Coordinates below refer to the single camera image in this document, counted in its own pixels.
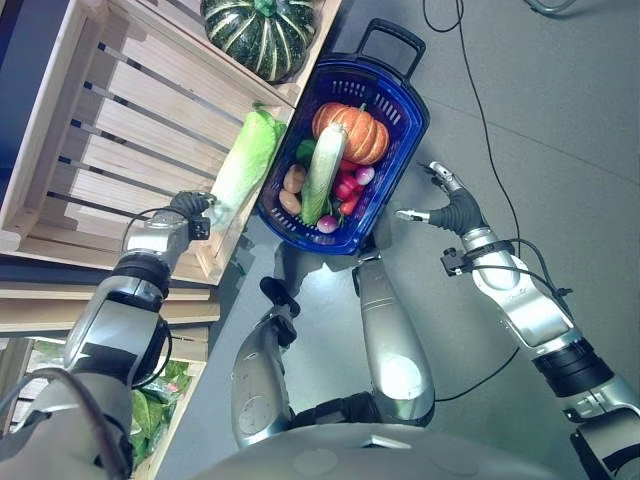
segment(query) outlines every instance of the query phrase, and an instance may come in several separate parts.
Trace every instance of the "pumpkin stem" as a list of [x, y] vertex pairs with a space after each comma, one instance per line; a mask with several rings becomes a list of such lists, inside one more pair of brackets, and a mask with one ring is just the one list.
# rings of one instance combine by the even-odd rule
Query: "pumpkin stem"
[[253, 5], [265, 17], [276, 13], [276, 0], [253, 0]]

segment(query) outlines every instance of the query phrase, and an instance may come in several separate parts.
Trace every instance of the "basket handle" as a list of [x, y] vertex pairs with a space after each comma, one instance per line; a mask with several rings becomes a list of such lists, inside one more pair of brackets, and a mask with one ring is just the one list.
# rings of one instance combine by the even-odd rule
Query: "basket handle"
[[[383, 62], [382, 60], [379, 60], [377, 58], [370, 57], [369, 55], [364, 55], [362, 53], [365, 45], [367, 44], [367, 41], [369, 40], [369, 36], [371, 35], [371, 32], [373, 32], [374, 30], [378, 30], [380, 32], [391, 35], [392, 37], [395, 37], [398, 40], [402, 40], [404, 43], [406, 43], [416, 51], [416, 56], [411, 62], [411, 65], [409, 66], [409, 69], [407, 70], [406, 73], [402, 74], [396, 68], [392, 67], [388, 63]], [[355, 55], [358, 58], [366, 58], [369, 61], [377, 63], [378, 65], [381, 65], [382, 67], [391, 70], [400, 80], [402, 80], [402, 83], [408, 83], [409, 79], [411, 78], [411, 75], [413, 75], [414, 70], [418, 66], [418, 63], [420, 63], [420, 60], [422, 59], [422, 56], [424, 55], [424, 52], [426, 50], [427, 50], [427, 47], [425, 43], [422, 41], [422, 39], [417, 35], [415, 35], [414, 33], [411, 33], [406, 28], [403, 28], [400, 25], [397, 25], [393, 22], [389, 22], [388, 20], [383, 20], [382, 18], [374, 18], [369, 22], [369, 25], [367, 26], [367, 29], [365, 30], [364, 35], [362, 36], [362, 40], [360, 40], [360, 44], [358, 45], [358, 48], [355, 51]]]

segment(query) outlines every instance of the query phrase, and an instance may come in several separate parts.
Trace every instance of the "orange pumpkin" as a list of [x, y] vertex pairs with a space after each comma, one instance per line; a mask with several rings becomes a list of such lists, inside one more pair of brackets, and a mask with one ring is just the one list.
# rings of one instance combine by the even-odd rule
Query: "orange pumpkin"
[[347, 145], [343, 157], [359, 165], [371, 165], [380, 160], [389, 148], [389, 132], [364, 108], [349, 107], [329, 102], [313, 116], [311, 129], [317, 139], [330, 123], [340, 123], [347, 132]]

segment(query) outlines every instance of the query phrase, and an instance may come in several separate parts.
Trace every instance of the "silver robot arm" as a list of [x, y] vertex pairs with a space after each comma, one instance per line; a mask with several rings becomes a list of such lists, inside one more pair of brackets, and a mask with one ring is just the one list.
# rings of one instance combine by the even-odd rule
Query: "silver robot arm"
[[527, 266], [491, 230], [460, 179], [438, 162], [429, 170], [450, 204], [429, 212], [399, 210], [396, 216], [460, 237], [464, 252], [446, 250], [445, 270], [449, 275], [472, 272], [478, 289], [504, 313], [512, 336], [545, 376], [566, 417], [580, 424], [571, 442], [587, 473], [613, 478], [640, 455], [638, 395], [594, 353], [568, 311], [536, 287]]
[[[127, 239], [67, 339], [64, 365], [106, 419], [120, 465], [110, 478], [128, 478], [131, 388], [156, 368], [168, 326], [159, 316], [169, 280], [191, 240], [209, 236], [201, 216], [212, 201], [182, 192]], [[16, 433], [0, 443], [2, 478], [100, 478], [101, 452], [78, 399], [58, 380], [36, 398]]]
[[386, 423], [424, 424], [435, 401], [431, 369], [377, 249], [354, 272], [376, 406]]

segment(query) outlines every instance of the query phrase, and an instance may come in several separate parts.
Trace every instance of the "potato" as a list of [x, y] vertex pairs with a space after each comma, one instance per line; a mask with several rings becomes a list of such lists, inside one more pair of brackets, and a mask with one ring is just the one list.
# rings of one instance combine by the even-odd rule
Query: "potato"
[[291, 165], [284, 177], [284, 189], [289, 193], [300, 193], [307, 171], [302, 165]]
[[302, 205], [300, 204], [300, 200], [293, 193], [287, 192], [285, 189], [280, 190], [280, 194], [278, 195], [280, 199], [280, 203], [282, 204], [282, 208], [291, 215], [300, 215], [302, 211]]

